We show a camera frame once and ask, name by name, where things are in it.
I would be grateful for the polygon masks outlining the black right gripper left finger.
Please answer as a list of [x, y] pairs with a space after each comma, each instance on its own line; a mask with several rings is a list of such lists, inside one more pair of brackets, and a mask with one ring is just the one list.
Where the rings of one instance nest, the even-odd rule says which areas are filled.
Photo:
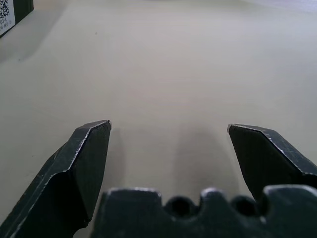
[[73, 238], [91, 222], [104, 178], [111, 122], [74, 130], [0, 225], [0, 238]]

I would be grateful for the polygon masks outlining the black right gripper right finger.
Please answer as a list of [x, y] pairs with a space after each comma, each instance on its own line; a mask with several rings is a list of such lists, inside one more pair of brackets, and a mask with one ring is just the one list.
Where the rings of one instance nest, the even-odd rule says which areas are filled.
[[258, 126], [230, 124], [227, 132], [254, 199], [269, 185], [298, 184], [317, 189], [317, 165], [278, 132]]

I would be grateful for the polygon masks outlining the dark box with QR label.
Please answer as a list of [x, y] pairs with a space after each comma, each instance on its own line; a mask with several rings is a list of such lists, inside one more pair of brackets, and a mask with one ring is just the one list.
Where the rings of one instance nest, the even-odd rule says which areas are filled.
[[34, 0], [0, 0], [0, 38], [34, 10]]

